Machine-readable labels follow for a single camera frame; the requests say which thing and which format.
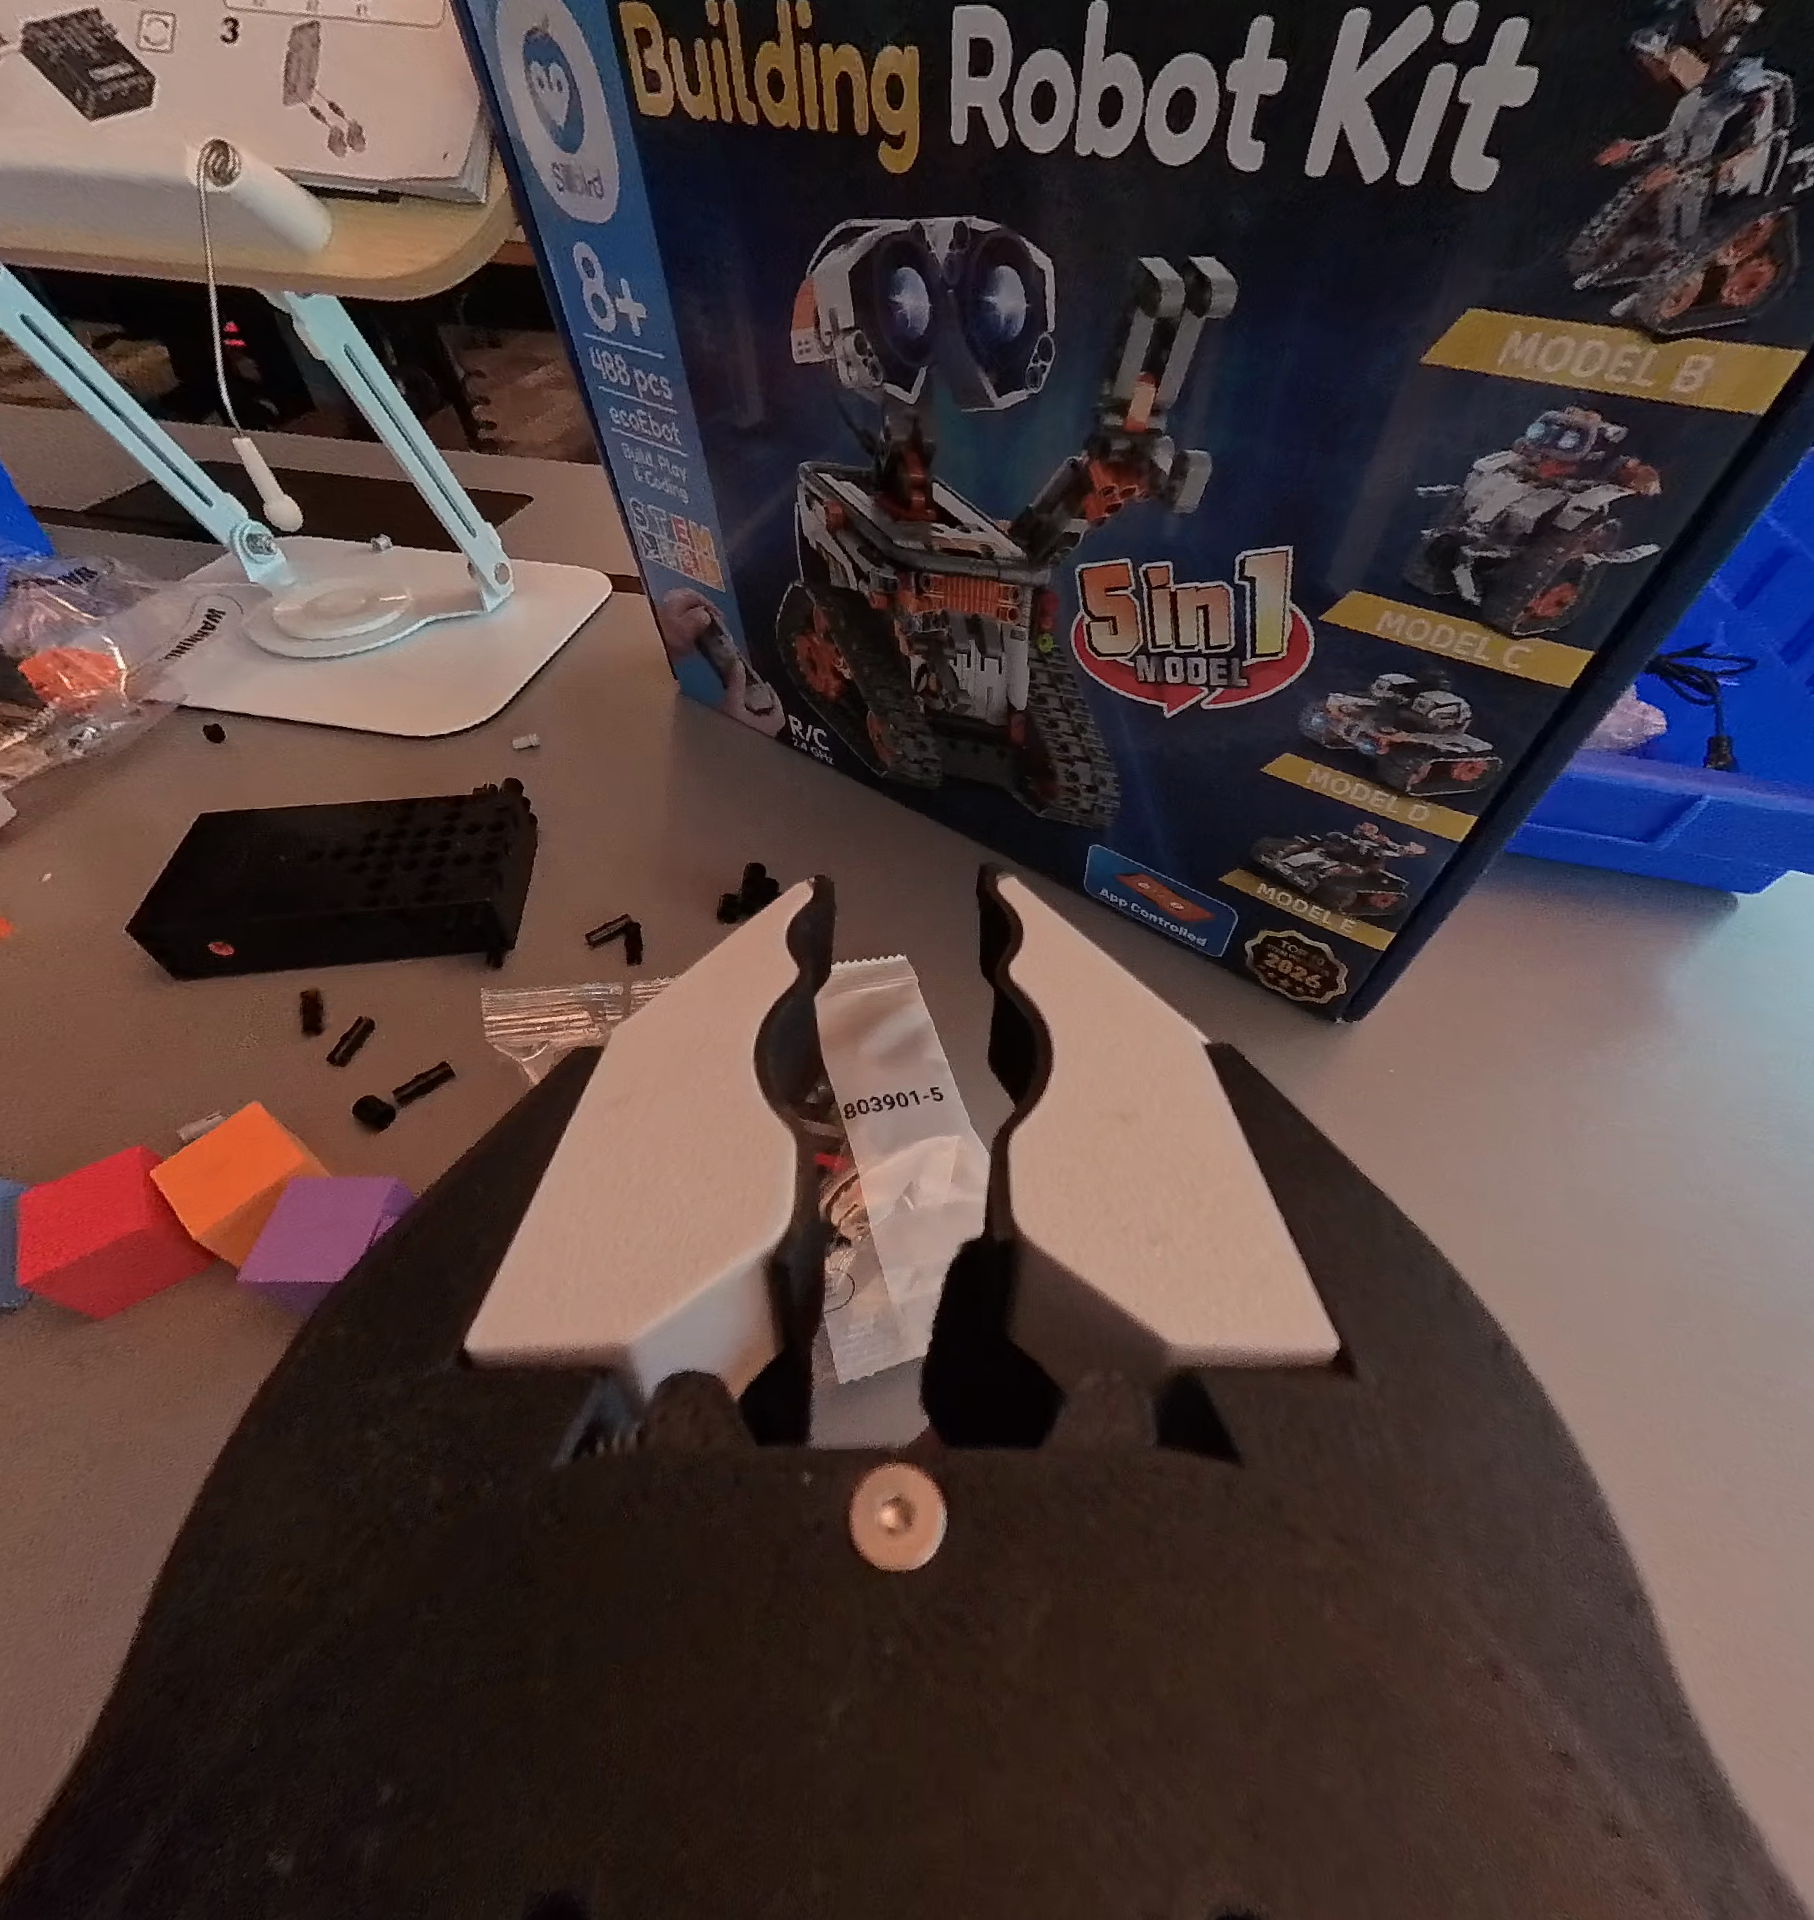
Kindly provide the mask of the clear plastic parts bag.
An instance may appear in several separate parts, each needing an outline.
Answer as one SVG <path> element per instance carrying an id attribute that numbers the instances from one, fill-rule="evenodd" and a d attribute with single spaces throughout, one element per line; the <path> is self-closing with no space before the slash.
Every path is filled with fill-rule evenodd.
<path id="1" fill-rule="evenodd" d="M 984 1223 L 989 1154 L 904 957 L 831 967 L 817 998 L 824 1085 L 804 1107 L 819 1148 L 824 1318 L 813 1398 L 918 1363 L 945 1273 Z M 539 1081 L 593 1046 L 550 1046 Z"/>

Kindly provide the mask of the purple foam cube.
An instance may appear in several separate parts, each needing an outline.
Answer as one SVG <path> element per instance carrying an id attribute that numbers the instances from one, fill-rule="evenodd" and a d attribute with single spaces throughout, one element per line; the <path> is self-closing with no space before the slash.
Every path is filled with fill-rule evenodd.
<path id="1" fill-rule="evenodd" d="M 254 1297 L 314 1312 L 414 1204 L 414 1189 L 390 1176 L 291 1178 L 236 1279 Z"/>

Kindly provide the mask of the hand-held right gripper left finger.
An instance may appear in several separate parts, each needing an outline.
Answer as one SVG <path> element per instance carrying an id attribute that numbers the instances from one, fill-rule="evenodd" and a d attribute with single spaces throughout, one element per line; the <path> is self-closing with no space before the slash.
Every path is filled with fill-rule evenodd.
<path id="1" fill-rule="evenodd" d="M 817 998 L 836 887 L 736 928 L 590 1062 L 583 1093 L 467 1332 L 485 1366 L 583 1366 L 645 1407 L 720 1381 L 751 1434 L 802 1445 L 824 1318 Z"/>

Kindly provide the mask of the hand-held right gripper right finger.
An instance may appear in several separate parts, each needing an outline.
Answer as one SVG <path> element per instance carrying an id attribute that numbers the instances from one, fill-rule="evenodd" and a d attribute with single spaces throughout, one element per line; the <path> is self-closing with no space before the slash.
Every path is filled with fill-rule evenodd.
<path id="1" fill-rule="evenodd" d="M 982 1233 L 942 1283 L 921 1407 L 946 1447 L 1230 1447 L 1221 1371 L 1341 1340 L 1222 1079 L 1225 1054 L 1026 881 L 982 868 Z"/>

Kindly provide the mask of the red foam cube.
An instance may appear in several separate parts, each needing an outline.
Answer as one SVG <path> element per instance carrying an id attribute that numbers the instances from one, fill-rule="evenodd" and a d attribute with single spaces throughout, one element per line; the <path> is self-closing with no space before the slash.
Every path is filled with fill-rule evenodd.
<path id="1" fill-rule="evenodd" d="M 128 1148 L 16 1201 L 19 1288 L 43 1301 L 105 1318 L 215 1265 L 185 1233 L 153 1180 L 161 1157 Z"/>

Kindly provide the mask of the black perforated building plate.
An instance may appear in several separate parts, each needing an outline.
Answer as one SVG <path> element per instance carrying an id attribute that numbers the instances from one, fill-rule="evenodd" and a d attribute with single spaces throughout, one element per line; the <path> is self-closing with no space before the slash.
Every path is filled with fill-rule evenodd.
<path id="1" fill-rule="evenodd" d="M 535 852 L 538 817 L 516 780 L 202 812 L 125 933 L 175 979 L 438 957 L 502 967 Z"/>

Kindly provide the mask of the orange foam cube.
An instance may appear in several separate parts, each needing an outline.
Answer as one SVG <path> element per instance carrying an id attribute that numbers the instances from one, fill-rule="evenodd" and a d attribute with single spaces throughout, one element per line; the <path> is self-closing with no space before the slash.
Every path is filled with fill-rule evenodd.
<path id="1" fill-rule="evenodd" d="M 262 1102 L 224 1118 L 149 1173 L 175 1220 L 206 1254 L 240 1269 L 295 1178 L 329 1168 Z"/>

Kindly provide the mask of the white booklet stand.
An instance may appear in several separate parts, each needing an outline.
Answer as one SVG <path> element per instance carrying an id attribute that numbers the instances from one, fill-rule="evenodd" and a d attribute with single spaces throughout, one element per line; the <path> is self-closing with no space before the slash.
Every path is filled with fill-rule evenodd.
<path id="1" fill-rule="evenodd" d="M 185 511 L 222 562 L 194 581 L 238 600 L 178 668 L 198 711 L 432 739 L 500 714 L 612 600 L 598 569 L 509 559 L 345 299 L 454 287 L 509 227 L 482 204 L 321 201 L 227 141 L 98 131 L 63 146 L 0 131 L 0 334 Z M 265 295 L 414 486 L 449 550 L 320 540 L 293 522 L 263 453 L 234 435 L 262 506 L 215 483 L 21 281 L 55 270 Z"/>

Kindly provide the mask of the blue robot kit box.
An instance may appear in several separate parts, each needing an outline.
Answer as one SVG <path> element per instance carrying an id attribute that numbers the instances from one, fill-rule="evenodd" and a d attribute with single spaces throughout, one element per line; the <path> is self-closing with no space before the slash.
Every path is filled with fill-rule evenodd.
<path id="1" fill-rule="evenodd" d="M 680 692 L 1332 1021 L 1814 443 L 1814 2 L 457 14 Z"/>

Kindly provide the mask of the white instruction booklet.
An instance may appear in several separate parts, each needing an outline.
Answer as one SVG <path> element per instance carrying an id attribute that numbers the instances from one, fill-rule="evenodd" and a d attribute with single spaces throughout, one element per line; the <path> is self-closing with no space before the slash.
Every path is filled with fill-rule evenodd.
<path id="1" fill-rule="evenodd" d="M 301 187 L 486 198 L 486 108 L 446 2 L 0 2 L 0 161 L 222 141 Z"/>

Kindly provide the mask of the large clear warning bag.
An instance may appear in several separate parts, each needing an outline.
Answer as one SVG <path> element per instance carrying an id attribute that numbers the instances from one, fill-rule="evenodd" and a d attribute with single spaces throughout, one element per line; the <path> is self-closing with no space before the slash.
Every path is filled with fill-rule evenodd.
<path id="1" fill-rule="evenodd" d="M 125 747 L 184 703 L 185 661 L 240 633 L 249 585 L 163 583 L 0 536 L 0 789 Z"/>

